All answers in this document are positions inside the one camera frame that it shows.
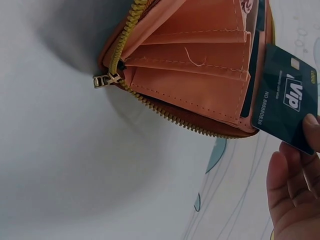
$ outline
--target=stitching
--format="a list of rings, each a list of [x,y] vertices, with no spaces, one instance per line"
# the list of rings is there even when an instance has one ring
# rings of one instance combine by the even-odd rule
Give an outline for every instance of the stitching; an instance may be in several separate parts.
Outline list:
[[[237,15],[237,9],[236,9],[236,3],[235,3],[235,0],[232,0],[233,1],[233,7],[234,7],[234,14],[235,14],[235,22],[236,22],[236,29],[239,30],[239,21],[238,21],[238,15]],[[237,42],[239,43],[239,32],[237,33]],[[246,43],[243,44],[243,53],[242,53],[242,66],[241,66],[241,74],[240,74],[240,79],[242,79],[242,74],[243,74],[243,70],[244,70],[244,64],[245,64],[245,51],[246,51]],[[241,97],[243,95],[243,92],[244,92],[244,88],[245,88],[245,82],[243,82],[242,84],[242,88],[241,88],[241,92],[240,92],[240,96],[239,96],[239,100],[238,100],[238,104],[236,106],[236,109],[235,109],[235,113],[234,113],[234,116],[236,117],[237,116],[237,113],[238,113],[238,110],[239,110],[239,107],[240,107],[240,100],[241,100]]]
[[[149,88],[146,88],[146,87],[143,87],[143,86],[140,86],[140,85],[136,85],[136,84],[134,84],[134,83],[132,83],[132,85],[135,86],[135,87],[137,87],[137,88],[145,89],[145,90],[151,91],[151,92],[153,92],[153,93],[157,93],[157,94],[159,94],[159,95],[163,95],[163,96],[167,96],[167,97],[169,97],[169,98],[173,98],[173,99],[175,99],[175,100],[179,100],[179,101],[184,102],[184,103],[186,103],[186,104],[190,104],[190,105],[197,106],[198,108],[202,108],[203,110],[207,110],[208,112],[212,112],[212,113],[214,113],[214,114],[219,114],[219,115],[223,115],[223,116],[225,116],[225,117],[231,118],[231,119],[238,120],[238,118],[236,118],[236,117],[228,116],[228,115],[222,114],[222,113],[220,113],[220,112],[215,112],[215,111],[213,111],[213,110],[211,110],[211,109],[204,108],[203,106],[199,106],[198,104],[194,104],[194,103],[192,103],[192,102],[188,102],[188,101],[185,101],[185,100],[180,99],[180,98],[172,97],[172,96],[170,96],[170,95],[167,95],[167,94],[165,94],[165,93],[161,93],[161,92],[156,91],[156,90],[153,90],[153,89],[149,89]]]
[[[236,9],[236,4],[235,0],[233,1],[233,7],[234,7],[234,14],[235,14],[235,22],[236,22],[236,29],[239,31],[239,21],[238,21],[238,15],[237,15],[237,9]],[[237,42],[239,43],[239,32],[237,34]]]
[[[242,67],[241,67],[241,74],[240,74],[240,79],[242,80],[242,74],[243,74],[243,70],[244,70],[244,64],[245,64],[245,51],[246,51],[246,44],[243,45],[243,55],[242,55]],[[238,113],[238,110],[239,110],[239,107],[240,107],[240,100],[241,100],[241,97],[243,95],[243,92],[244,92],[244,88],[245,88],[245,81],[243,82],[242,84],[242,88],[241,88],[241,92],[240,92],[240,96],[239,96],[239,100],[238,100],[238,104],[236,106],[236,109],[235,109],[235,116],[237,115]]]
[[[172,32],[172,33],[162,33],[154,34],[153,36],[169,36],[169,35],[179,35],[179,34],[198,34],[198,33],[214,33],[214,32],[242,32],[238,29],[216,29],[216,30],[200,30],[200,31],[182,31],[182,32]]]
[[[240,69],[234,69],[234,68],[229,68],[229,67],[226,67],[226,66],[217,66],[217,65],[209,65],[209,64],[207,64],[207,65],[203,65],[203,66],[201,66],[201,67],[207,67],[207,68],[217,68],[217,69],[223,69],[223,70],[230,70],[230,71],[232,71],[232,72],[239,72],[239,73],[241,73],[241,75],[240,76],[242,76],[242,74],[244,73],[244,72],[246,72],[246,71],[244,71],[244,67],[243,67],[243,63],[244,63],[244,57],[245,56],[243,56],[243,61],[242,61],[242,69],[240,70]],[[145,57],[136,57],[136,58],[127,58],[125,61],[128,61],[128,60],[132,60],[132,61],[136,61],[136,60],[144,60],[144,61],[146,61],[146,62],[148,62],[148,61],[151,61],[151,62],[162,62],[162,63],[171,63],[171,64],[188,64],[188,65],[192,65],[192,63],[191,62],[184,62],[184,61],[171,61],[171,60],[160,60],[160,59],[147,59],[147,58],[145,58]]]

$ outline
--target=hand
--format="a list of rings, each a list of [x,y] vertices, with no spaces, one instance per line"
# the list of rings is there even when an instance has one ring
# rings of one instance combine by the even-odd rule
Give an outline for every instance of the hand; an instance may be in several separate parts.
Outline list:
[[[320,152],[320,117],[308,115],[303,131]],[[270,160],[267,195],[274,240],[320,239],[320,159],[282,143]]]

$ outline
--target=zipper pull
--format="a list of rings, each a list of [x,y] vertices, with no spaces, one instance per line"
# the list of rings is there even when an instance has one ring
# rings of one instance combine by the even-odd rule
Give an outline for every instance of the zipper pull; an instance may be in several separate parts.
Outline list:
[[[112,75],[110,72],[106,75],[94,76],[93,85],[95,89],[104,88],[111,84],[118,84],[122,78],[118,73]]]

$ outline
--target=white fabric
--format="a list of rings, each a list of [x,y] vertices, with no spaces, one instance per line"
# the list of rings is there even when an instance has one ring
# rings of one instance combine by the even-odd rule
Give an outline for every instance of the white fabric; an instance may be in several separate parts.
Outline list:
[[[131,2],[0,3],[0,239],[268,240],[278,140],[228,141],[201,188],[214,138],[93,89],[98,53]],[[319,1],[272,9],[277,44],[320,69]]]

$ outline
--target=loose thread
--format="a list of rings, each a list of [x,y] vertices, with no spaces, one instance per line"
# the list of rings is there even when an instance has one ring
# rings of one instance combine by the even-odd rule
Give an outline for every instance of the loose thread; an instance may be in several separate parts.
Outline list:
[[[188,49],[187,49],[186,47],[184,47],[184,49],[185,49],[185,52],[186,52],[186,54],[187,54],[187,56],[188,56],[188,59],[190,60],[190,62],[191,62],[193,65],[195,65],[195,66],[197,66],[197,67],[202,67],[202,66],[206,65],[207,57],[204,58],[204,63],[202,63],[202,64],[197,64],[197,63],[195,63],[194,61],[192,61],[192,59],[191,59],[191,57],[190,57],[190,55],[189,55]]]

